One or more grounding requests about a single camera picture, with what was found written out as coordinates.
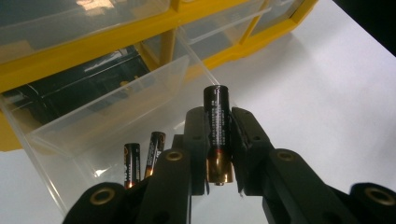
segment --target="brass screw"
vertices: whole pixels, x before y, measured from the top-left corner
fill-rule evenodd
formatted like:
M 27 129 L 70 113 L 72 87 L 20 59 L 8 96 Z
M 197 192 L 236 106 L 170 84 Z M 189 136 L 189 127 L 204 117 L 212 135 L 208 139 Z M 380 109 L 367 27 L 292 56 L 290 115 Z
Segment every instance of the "brass screw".
M 180 152 L 173 151 L 166 154 L 166 159 L 169 161 L 179 161 L 181 158 L 183 158 L 183 154 Z
M 276 155 L 282 160 L 282 161 L 294 161 L 294 155 L 287 152 L 287 151 L 280 151 L 276 153 Z
M 386 206 L 393 206 L 396 204 L 396 200 L 387 192 L 378 188 L 367 188 L 364 193 L 376 203 L 380 203 Z
M 115 195 L 114 189 L 101 188 L 91 195 L 90 202 L 94 205 L 102 205 L 110 202 Z

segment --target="transparent plastic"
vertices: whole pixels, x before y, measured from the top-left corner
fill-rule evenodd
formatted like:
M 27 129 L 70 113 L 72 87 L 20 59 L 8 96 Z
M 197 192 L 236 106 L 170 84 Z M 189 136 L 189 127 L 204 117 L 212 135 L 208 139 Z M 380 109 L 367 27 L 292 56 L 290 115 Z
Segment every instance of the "transparent plastic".
M 287 20 L 297 10 L 304 0 L 273 0 L 271 11 L 263 14 L 255 26 L 252 35 Z
M 266 7 L 266 0 L 250 0 L 180 26 L 178 33 L 203 60 L 236 45 L 253 18 L 270 9 Z
M 173 61 L 45 125 L 1 96 L 0 106 L 63 213 L 89 187 L 123 184 L 123 145 L 139 143 L 141 170 L 151 132 L 165 148 L 184 131 L 186 113 L 203 105 L 203 89 L 219 84 L 191 49 L 176 42 Z M 194 78 L 185 75 L 194 74 Z
M 170 0 L 2 1 L 0 63 L 165 12 Z

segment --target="aa battery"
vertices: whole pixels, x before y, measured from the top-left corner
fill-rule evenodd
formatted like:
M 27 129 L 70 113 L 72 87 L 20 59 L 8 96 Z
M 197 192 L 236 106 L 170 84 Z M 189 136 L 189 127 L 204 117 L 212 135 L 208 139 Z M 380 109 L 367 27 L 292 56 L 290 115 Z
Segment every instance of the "aa battery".
M 206 159 L 207 180 L 222 186 L 224 183 L 233 182 L 228 88 L 220 85 L 205 88 L 204 110 L 210 127 L 210 148 Z
M 137 143 L 124 146 L 124 187 L 131 188 L 140 181 L 140 145 Z
M 148 147 L 148 160 L 146 162 L 145 178 L 151 176 L 154 172 L 154 165 L 157 162 L 160 154 L 163 152 L 163 148 L 165 146 L 165 137 L 165 133 L 151 133 Z

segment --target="plastic storage bin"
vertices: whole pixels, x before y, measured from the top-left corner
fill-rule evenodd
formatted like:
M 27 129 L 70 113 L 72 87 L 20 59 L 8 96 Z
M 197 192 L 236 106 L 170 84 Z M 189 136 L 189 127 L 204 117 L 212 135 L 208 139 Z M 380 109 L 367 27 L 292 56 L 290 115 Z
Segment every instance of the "plastic storage bin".
M 192 51 L 176 40 L 172 62 L 56 120 L 39 124 L 18 99 L 0 105 L 23 148 L 66 213 L 82 192 L 101 182 L 123 183 L 123 145 L 141 146 L 146 165 L 151 132 L 183 133 L 186 113 L 203 104 L 203 89 L 217 81 Z M 187 80 L 185 75 L 201 75 Z
M 3 94 L 45 124 L 148 72 L 136 49 L 128 47 Z
M 165 12 L 170 0 L 3 1 L 0 63 Z
M 203 60 L 238 44 L 253 18 L 271 9 L 267 6 L 267 0 L 250 0 L 180 26 L 178 33 Z
M 263 14 L 257 22 L 252 35 L 278 24 L 293 15 L 304 0 L 272 0 L 268 13 Z

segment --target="white surface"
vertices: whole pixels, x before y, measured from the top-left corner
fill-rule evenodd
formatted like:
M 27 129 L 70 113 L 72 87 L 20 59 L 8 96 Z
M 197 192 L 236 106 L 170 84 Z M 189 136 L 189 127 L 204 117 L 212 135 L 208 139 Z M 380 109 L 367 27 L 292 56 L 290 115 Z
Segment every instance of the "white surface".
M 319 1 L 291 34 L 213 73 L 275 147 L 298 152 L 327 184 L 396 190 L 396 59 L 333 1 Z M 0 169 L 0 223 L 62 222 L 23 151 L 0 153 Z M 265 223 L 260 199 L 224 188 L 194 198 L 192 223 Z

